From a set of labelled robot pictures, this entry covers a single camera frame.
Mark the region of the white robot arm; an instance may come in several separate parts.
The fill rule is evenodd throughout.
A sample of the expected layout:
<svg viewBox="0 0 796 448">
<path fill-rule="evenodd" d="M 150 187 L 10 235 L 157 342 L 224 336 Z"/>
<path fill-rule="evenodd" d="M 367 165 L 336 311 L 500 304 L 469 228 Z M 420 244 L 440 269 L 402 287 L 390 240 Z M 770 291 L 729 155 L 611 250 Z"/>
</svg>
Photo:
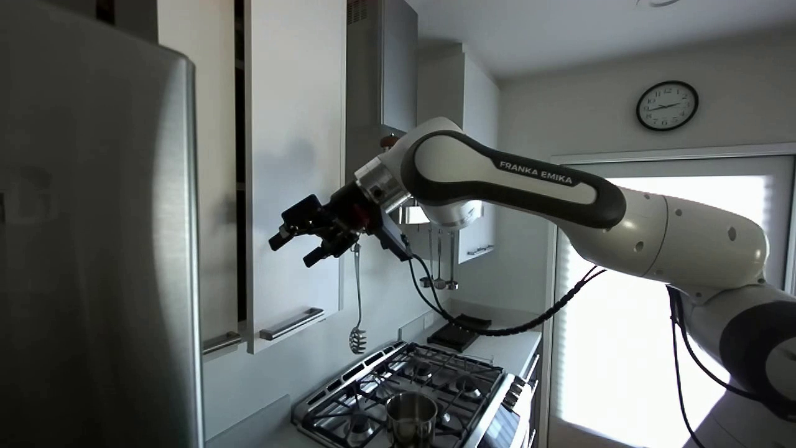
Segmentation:
<svg viewBox="0 0 796 448">
<path fill-rule="evenodd" d="M 390 211 L 419 203 L 438 228 L 464 228 L 490 203 L 552 221 L 576 251 L 606 269 L 660 282 L 676 323 L 776 418 L 796 413 L 796 300 L 765 279 L 766 235 L 709 205 L 617 187 L 598 174 L 490 149 L 436 118 L 377 155 L 328 203 L 307 197 L 281 215 L 275 250 L 313 235 L 305 262 L 347 255 L 359 238 L 414 257 Z"/>
</svg>

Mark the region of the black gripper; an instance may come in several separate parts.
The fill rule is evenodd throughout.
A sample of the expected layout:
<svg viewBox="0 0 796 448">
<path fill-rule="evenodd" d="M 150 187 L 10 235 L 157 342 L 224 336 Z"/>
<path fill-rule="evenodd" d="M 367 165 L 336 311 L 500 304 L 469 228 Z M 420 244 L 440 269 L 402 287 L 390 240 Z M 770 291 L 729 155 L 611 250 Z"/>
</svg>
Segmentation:
<svg viewBox="0 0 796 448">
<path fill-rule="evenodd" d="M 293 238 L 318 238 L 321 244 L 305 257 L 307 267 L 348 251 L 361 235 L 385 238 L 385 215 L 361 187 L 347 185 L 326 205 L 316 195 L 305 197 L 281 215 L 281 228 L 269 240 L 278 251 Z"/>
</svg>

